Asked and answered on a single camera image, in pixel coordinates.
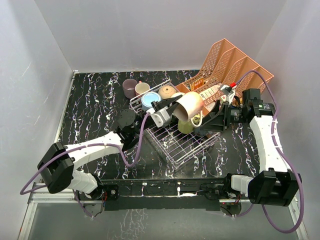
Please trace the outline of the beige round mug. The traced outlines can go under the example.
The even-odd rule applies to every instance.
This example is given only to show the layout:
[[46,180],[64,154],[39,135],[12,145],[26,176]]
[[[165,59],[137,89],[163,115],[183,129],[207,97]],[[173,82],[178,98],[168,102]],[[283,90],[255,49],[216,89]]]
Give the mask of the beige round mug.
[[162,100],[171,98],[176,92],[176,89],[170,85],[164,85],[158,90],[158,94]]

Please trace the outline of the light blue mug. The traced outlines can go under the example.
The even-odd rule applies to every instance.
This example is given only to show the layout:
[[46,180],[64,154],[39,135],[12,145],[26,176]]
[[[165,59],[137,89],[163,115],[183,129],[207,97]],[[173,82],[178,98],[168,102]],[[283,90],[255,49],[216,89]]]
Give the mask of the light blue mug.
[[148,92],[141,97],[141,107],[144,111],[152,108],[152,102],[160,102],[161,96],[156,92]]

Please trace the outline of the yellow-green mug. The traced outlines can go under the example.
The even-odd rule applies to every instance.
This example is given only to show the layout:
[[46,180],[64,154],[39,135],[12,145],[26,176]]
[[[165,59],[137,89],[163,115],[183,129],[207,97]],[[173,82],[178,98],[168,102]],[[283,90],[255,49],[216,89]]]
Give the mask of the yellow-green mug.
[[190,134],[194,131],[194,124],[191,120],[188,121],[182,121],[179,120],[177,124],[177,129],[182,133],[182,134]]

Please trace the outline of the small grey-blue cup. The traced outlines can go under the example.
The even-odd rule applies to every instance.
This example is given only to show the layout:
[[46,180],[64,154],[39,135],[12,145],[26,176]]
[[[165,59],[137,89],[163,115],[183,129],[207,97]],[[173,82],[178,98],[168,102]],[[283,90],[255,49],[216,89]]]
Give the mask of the small grey-blue cup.
[[201,130],[200,127],[198,128],[194,128],[194,134],[198,137],[204,137],[208,134],[208,131],[207,130]]

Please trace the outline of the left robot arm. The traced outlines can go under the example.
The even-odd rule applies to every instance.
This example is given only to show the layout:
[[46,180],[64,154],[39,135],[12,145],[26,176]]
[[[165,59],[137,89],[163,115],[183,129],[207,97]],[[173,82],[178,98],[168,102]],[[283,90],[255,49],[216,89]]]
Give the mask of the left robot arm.
[[128,168],[133,167],[140,156],[144,130],[170,123],[181,98],[178,95],[153,101],[140,123],[133,110],[125,109],[119,116],[116,130],[93,140],[72,145],[54,143],[37,166],[49,193],[70,189],[83,192],[93,200],[99,199],[104,191],[102,182],[91,173],[79,171],[79,167],[114,154],[119,154]]

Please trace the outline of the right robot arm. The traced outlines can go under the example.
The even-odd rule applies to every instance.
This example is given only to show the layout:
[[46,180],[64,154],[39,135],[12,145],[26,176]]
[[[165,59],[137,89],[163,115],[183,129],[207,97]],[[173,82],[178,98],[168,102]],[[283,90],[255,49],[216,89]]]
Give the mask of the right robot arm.
[[202,119],[199,132],[222,133],[232,123],[248,123],[255,138],[260,165],[256,177],[227,174],[223,182],[223,194],[230,199],[241,194],[249,198],[252,204],[287,207],[299,186],[292,168],[278,152],[280,145],[273,142],[273,137],[278,135],[276,130],[272,130],[275,125],[275,106],[264,103],[257,88],[244,90],[244,103],[236,107],[231,106],[236,98],[235,89],[222,85],[220,91],[225,94],[226,101],[216,101],[211,112]]

